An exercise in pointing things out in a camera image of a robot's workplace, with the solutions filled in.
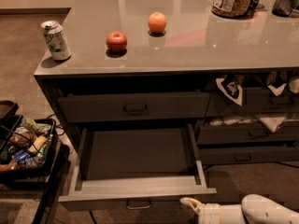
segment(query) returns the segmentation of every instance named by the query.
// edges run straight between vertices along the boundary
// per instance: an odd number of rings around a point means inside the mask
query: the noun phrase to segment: glass jar
[[[250,0],[213,0],[212,12],[226,18],[245,15]]]

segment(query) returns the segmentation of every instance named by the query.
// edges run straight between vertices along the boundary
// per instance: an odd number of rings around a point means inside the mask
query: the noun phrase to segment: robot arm
[[[180,202],[194,210],[198,224],[299,224],[299,213],[255,194],[236,205],[202,204],[192,198]]]

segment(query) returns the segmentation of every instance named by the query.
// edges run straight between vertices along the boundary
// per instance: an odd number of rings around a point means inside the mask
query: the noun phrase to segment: brown floor
[[[8,99],[19,104],[18,113],[33,119],[52,114],[33,73],[45,52],[46,45],[40,33],[40,23],[46,20],[63,21],[65,15],[1,15],[0,16],[0,100]],[[71,146],[65,137],[64,143]],[[69,156],[74,164],[76,152]],[[299,161],[288,162],[299,166]],[[57,196],[67,193],[72,173],[64,175]],[[240,203],[247,194],[261,194],[299,211],[299,170],[277,163],[214,166],[206,170],[210,187],[218,193],[202,196],[203,203]],[[8,195],[0,192],[0,223],[31,223],[38,196],[18,192]],[[93,223],[90,213],[68,212],[55,202],[48,223]],[[146,210],[94,210],[97,223],[194,223],[193,211],[171,207]]]

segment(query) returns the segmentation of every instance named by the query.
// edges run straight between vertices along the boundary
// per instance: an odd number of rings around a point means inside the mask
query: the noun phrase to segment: gray countertop
[[[63,27],[72,50],[58,63],[46,52],[36,76],[277,69],[299,66],[299,18],[272,14],[275,0],[247,19],[211,13],[212,0],[77,0]],[[167,18],[166,33],[149,35],[154,11]],[[107,56],[106,36],[128,37],[123,56]]]

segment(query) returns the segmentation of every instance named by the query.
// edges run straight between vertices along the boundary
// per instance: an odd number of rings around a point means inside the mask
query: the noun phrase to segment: silver can
[[[63,61],[71,56],[64,29],[57,21],[44,21],[41,24],[44,35],[53,60]]]

